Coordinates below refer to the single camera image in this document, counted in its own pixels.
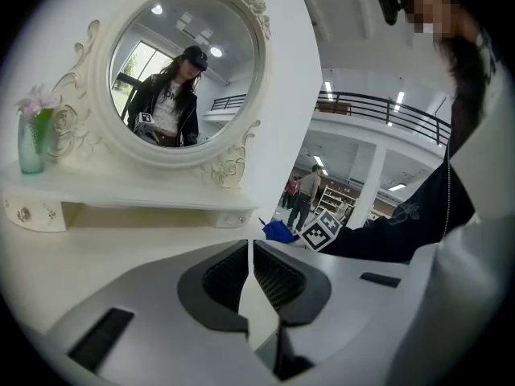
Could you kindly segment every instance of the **blue-green glass vase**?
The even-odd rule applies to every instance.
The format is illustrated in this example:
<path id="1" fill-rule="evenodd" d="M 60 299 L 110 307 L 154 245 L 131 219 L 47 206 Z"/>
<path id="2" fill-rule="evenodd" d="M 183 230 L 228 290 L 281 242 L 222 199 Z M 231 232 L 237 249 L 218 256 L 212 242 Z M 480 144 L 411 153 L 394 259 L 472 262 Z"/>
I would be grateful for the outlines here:
<path id="1" fill-rule="evenodd" d="M 43 109 L 33 119 L 19 118 L 18 157 L 22 173 L 34 174 L 45 170 L 52 110 Z"/>

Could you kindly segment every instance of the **round mirror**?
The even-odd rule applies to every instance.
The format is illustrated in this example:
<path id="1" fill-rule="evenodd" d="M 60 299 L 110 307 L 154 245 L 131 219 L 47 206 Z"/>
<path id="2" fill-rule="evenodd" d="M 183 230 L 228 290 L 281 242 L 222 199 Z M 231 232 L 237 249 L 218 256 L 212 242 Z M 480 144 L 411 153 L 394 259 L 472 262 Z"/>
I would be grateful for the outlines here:
<path id="1" fill-rule="evenodd" d="M 134 136 L 189 147 L 238 117 L 253 71 L 253 40 L 237 7 L 156 0 L 122 33 L 109 85 L 116 113 Z"/>

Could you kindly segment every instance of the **blue cloth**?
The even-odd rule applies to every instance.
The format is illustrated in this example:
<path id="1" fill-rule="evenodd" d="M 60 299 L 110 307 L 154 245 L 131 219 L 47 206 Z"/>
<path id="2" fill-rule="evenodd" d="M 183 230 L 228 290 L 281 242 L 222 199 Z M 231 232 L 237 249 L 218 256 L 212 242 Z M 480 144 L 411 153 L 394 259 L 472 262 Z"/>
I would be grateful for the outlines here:
<path id="1" fill-rule="evenodd" d="M 266 224 L 263 220 L 259 219 L 265 226 L 263 232 L 267 240 L 278 241 L 279 243 L 291 243 L 294 241 L 293 234 L 290 229 L 282 222 L 282 220 L 274 221 Z"/>

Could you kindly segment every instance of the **black sleeve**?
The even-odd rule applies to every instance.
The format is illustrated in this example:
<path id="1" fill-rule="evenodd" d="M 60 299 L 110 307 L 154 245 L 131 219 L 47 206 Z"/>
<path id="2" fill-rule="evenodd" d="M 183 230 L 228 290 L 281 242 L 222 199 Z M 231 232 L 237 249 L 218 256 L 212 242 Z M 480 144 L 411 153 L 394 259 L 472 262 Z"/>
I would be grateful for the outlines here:
<path id="1" fill-rule="evenodd" d="M 197 138 L 199 137 L 199 119 L 196 115 L 196 96 L 192 99 L 188 114 L 190 117 L 186 120 L 183 128 L 183 143 L 185 146 L 193 146 L 197 143 Z"/>
<path id="2" fill-rule="evenodd" d="M 138 91 L 130 102 L 129 107 L 127 108 L 127 113 L 129 114 L 129 118 L 127 119 L 127 127 L 129 127 L 131 130 L 134 130 L 136 116 L 138 113 L 141 113 L 145 109 L 148 101 L 150 101 L 149 99 L 151 87 L 152 76 L 149 76 L 147 79 L 145 79 L 145 81 L 143 81 L 142 85 L 139 87 Z"/>
<path id="3" fill-rule="evenodd" d="M 335 241 L 320 252 L 371 261 L 403 262 L 417 248 L 440 241 L 445 230 L 448 198 L 447 156 L 443 164 L 403 204 L 391 219 L 369 226 L 342 228 Z M 463 185 L 451 169 L 451 208 L 447 232 L 470 220 L 474 209 Z"/>

